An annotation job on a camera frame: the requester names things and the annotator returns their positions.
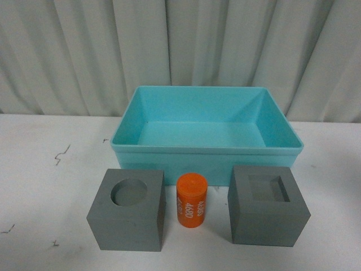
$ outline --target black mark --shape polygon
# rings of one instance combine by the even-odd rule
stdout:
[[[9,233],[9,232],[11,232],[11,230],[12,230],[13,227],[15,227],[15,224],[12,224],[10,230],[8,230],[8,231],[2,231],[2,232],[0,232],[0,233]]]
[[[60,155],[60,154],[66,154],[67,153],[67,151],[69,150],[69,148],[70,148],[70,144],[69,144],[69,146],[67,147],[67,149],[64,151],[64,152],[60,152],[60,153],[58,153],[56,156],[55,156],[55,160],[57,160],[58,162],[56,163],[56,165],[58,165],[59,164],[59,162],[60,162],[60,158],[58,158],[58,156]]]

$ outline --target printed number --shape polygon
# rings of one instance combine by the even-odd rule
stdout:
[[[182,201],[177,197],[177,211],[181,215],[183,213]]]
[[[191,205],[190,203],[187,203],[185,209],[186,209],[186,217],[192,218],[193,217],[193,205]]]
[[[198,203],[197,216],[201,216],[204,213],[204,202]]]

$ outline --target orange canister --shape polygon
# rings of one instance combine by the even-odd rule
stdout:
[[[178,221],[187,228],[201,225],[205,216],[208,183],[198,173],[186,173],[177,181]]]

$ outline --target white table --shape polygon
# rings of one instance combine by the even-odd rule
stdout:
[[[184,228],[168,186],[161,252],[101,251],[86,215],[119,168],[107,140],[119,121],[0,115],[0,270],[361,270],[360,124],[292,123],[311,212],[292,248],[232,244],[227,187],[210,187],[204,223]]]

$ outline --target circular hole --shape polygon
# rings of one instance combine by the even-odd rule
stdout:
[[[147,195],[147,185],[138,179],[125,179],[117,183],[111,192],[112,201],[118,206],[132,206]]]

